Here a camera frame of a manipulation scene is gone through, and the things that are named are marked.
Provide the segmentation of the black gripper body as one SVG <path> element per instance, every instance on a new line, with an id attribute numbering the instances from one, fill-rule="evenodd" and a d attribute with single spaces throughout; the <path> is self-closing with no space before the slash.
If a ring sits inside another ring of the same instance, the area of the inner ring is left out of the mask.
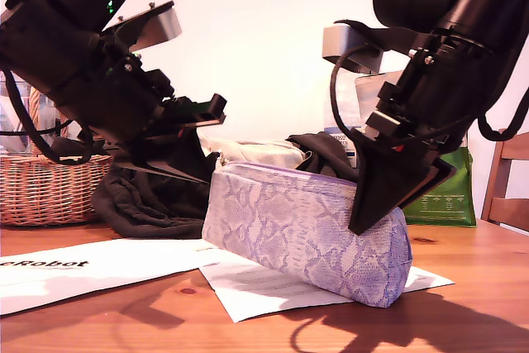
<path id="1" fill-rule="evenodd" d="M 55 104 L 66 116 L 112 142 L 173 135 L 196 126 L 224 122 L 226 99 L 208 102 L 176 98 L 159 69 L 144 71 L 141 61 L 113 36 L 104 36 L 93 56 L 55 91 Z"/>
<path id="2" fill-rule="evenodd" d="M 510 70 L 510 30 L 372 30 L 368 37 L 382 50 L 416 51 L 399 81 L 379 92 L 368 120 L 379 135 L 365 142 L 368 159 L 452 151 Z"/>

